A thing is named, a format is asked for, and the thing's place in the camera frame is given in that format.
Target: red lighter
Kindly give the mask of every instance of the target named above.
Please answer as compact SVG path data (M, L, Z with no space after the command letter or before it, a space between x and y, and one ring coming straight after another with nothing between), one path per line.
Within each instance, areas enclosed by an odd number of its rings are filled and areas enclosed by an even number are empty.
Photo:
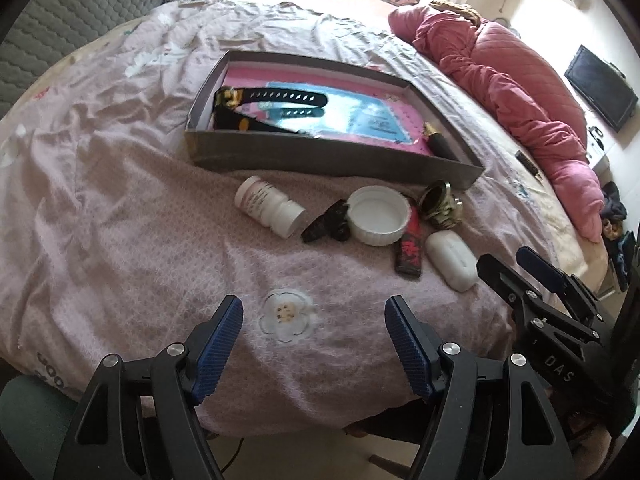
M406 231L396 242L396 272L412 278L422 273L422 237L420 236L420 217L415 200L406 197L411 206L411 218Z

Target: white wall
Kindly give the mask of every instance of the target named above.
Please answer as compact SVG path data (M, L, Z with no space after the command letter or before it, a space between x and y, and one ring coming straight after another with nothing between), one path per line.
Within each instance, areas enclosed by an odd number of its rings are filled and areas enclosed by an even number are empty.
M522 39L561 75L583 44L622 70L628 83L640 95L640 57L603 0L587 0L581 10L562 0L507 0L500 13L503 1L469 0L469 4L487 19L504 16L511 20ZM595 117L593 113L587 114L589 122ZM637 232L640 221L640 110L620 133L609 130L606 141L610 178L618 184L629 213L625 226Z

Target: tile floor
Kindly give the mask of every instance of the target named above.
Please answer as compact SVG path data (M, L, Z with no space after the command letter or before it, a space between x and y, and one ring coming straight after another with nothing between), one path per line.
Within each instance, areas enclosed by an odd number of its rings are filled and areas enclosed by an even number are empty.
M238 441L221 436L210 442L221 468L236 451ZM410 465L417 451L414 444L372 435L355 438L324 428L249 437L225 472L225 479L392 480L392 475L367 462L367 458L378 454Z

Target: television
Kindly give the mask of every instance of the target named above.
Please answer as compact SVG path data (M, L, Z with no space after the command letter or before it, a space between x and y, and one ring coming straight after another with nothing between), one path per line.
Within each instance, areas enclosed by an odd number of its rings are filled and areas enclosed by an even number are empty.
M583 45L564 76L617 132L638 104L638 97L624 76Z

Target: red comforter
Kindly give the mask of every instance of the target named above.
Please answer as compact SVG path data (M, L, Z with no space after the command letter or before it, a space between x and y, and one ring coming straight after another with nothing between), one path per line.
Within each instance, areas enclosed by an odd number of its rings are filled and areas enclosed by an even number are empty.
M497 23L475 27L453 12L400 7L389 24L526 146L577 231L599 242L604 197L586 161L584 115L551 66Z

